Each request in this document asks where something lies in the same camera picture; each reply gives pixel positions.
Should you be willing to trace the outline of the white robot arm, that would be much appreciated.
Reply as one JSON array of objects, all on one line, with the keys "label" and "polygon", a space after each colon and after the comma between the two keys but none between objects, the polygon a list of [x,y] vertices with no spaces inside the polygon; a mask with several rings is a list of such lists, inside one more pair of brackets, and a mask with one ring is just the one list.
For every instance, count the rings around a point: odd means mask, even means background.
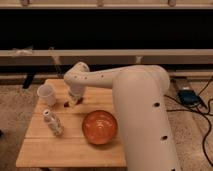
[{"label": "white robot arm", "polygon": [[88,86],[112,90],[128,171],[181,171],[164,103],[170,86],[165,69],[133,65],[91,72],[79,62],[64,81],[76,99]]}]

